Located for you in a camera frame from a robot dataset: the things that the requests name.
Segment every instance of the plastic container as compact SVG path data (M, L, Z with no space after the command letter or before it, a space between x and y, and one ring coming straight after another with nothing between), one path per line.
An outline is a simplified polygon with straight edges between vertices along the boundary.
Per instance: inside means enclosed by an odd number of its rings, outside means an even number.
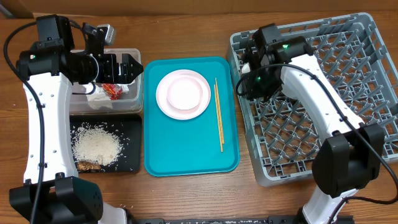
M121 63L122 54L131 56L141 63L141 55L137 49L105 49L105 53L116 54L118 63ZM86 95L72 95L70 98L70 114L101 114L101 113L138 113L142 109L142 76L139 75L132 84L129 92L122 93L119 100L87 101ZM84 93L85 88L79 84L73 85L73 92Z
M386 134L383 158L398 160L397 70L373 21L366 13L278 26L282 37L304 36L315 50L323 73L344 102L366 124L379 123ZM246 46L256 30L230 38L228 63L236 86ZM299 101L277 92L267 102L238 97L246 142L257 182L262 186L312 177L320 148L317 130Z

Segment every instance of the chopsticks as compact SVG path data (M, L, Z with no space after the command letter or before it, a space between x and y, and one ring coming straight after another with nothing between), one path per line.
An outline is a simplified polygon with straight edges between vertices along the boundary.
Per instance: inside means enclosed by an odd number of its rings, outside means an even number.
M220 148L221 152L224 151L223 144L224 144L224 130L223 130L223 120L221 117L221 107L220 107L220 96L218 94L218 84L216 78L216 84L214 85L214 95L216 101L216 112L217 112L217 122L218 122L218 136L220 137Z

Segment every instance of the wooden table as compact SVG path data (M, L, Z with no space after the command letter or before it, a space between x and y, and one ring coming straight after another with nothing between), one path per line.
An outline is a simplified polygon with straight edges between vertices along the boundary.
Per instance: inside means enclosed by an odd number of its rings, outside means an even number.
M140 16L76 18L80 24L110 23L118 31L114 48L137 48L146 66L165 58L226 56L231 34L276 22L294 22L339 16L354 12L305 12L268 14L230 14L221 16ZM398 62L398 12L371 11L385 44ZM17 27L30 20L0 21L0 43ZM83 38L73 31L76 48L83 48ZM37 40L35 27L17 34L9 46L13 62ZM0 59L0 223L27 223L9 205L8 191L22 185L28 155L27 103L22 83ZM275 187L261 187L254 179L244 124L238 102L241 161L228 174L156 178L149 175L141 160L138 174L82 174L80 177L99 185L104 201L115 207L126 206L137 218L240 218L293 215L310 198L315 183L305 180ZM398 173L398 164L392 168ZM390 199L395 189L388 173L381 169L379 178L358 195ZM354 215L358 223L397 223L398 205L374 205L352 202L341 212Z

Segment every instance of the plastic grid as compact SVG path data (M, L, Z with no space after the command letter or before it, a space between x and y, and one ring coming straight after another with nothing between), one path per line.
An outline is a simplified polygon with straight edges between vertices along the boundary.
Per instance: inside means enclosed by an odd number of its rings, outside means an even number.
M397 103L394 93L397 71L371 17L372 22L367 27L365 24L358 26L358 19L363 20L360 17L364 16L370 17L368 14L354 14L312 21L313 24L286 25L279 29L284 36L303 35L307 38L323 73L347 106L366 124L379 123L384 128L386 143L383 156L387 161L396 160L397 121L389 106ZM310 30L314 29L316 35L311 36L314 32ZM240 41L235 44L231 41L239 70L243 66L241 57L247 44L256 51L251 39L254 31L240 33ZM233 74L233 80L236 84L236 74ZM248 102L243 113L249 113L253 122L252 128L262 152L258 159L266 177L289 179L294 176L299 179L300 173L308 177L320 142L312 120L300 102L287 98L279 91L267 102L239 98L241 106L245 103L243 101ZM247 120L245 122L247 132L249 124Z

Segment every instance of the clear plastic container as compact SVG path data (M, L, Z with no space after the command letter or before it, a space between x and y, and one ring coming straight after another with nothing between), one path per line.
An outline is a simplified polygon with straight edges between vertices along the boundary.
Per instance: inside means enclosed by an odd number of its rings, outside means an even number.
M141 63L141 55L137 49L105 49L107 54L116 54L121 63L122 54L130 54ZM119 100L88 101L86 95L72 95L70 98L70 114L101 114L101 113L138 113L142 109L142 76L140 74L132 84L128 85L128 93L122 93ZM85 87L75 83L74 93L84 93Z

